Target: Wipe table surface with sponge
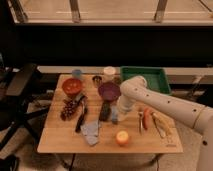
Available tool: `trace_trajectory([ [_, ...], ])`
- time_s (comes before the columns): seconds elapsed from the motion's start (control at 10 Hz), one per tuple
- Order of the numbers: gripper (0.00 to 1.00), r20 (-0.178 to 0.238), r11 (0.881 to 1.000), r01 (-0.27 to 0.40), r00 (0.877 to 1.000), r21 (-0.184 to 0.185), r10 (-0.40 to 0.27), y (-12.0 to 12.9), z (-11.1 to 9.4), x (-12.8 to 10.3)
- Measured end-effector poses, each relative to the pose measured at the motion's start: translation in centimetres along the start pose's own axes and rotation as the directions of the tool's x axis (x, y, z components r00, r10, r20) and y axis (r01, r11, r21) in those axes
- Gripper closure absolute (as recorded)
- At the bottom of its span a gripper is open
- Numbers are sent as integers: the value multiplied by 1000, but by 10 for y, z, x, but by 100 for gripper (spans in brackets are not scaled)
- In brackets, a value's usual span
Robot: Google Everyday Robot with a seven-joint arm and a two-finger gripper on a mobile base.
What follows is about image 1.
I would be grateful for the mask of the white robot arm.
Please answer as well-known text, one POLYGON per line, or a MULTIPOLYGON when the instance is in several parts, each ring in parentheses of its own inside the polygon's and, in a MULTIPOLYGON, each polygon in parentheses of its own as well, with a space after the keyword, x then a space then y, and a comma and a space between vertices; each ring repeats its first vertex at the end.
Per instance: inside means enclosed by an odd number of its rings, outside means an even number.
POLYGON ((142 76, 123 81, 120 92, 117 101, 120 120, 127 118, 136 102, 142 102, 185 124, 202 135, 196 171, 213 171, 213 108, 152 91, 142 76))

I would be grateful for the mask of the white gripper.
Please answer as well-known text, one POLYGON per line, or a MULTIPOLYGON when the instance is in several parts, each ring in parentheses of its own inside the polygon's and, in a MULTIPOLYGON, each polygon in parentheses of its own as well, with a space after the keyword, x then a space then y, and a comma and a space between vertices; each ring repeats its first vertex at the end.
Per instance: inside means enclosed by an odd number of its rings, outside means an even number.
POLYGON ((118 110, 118 120, 123 121, 127 118, 127 114, 132 110, 134 102, 124 96, 121 95, 117 100, 117 110, 118 110))

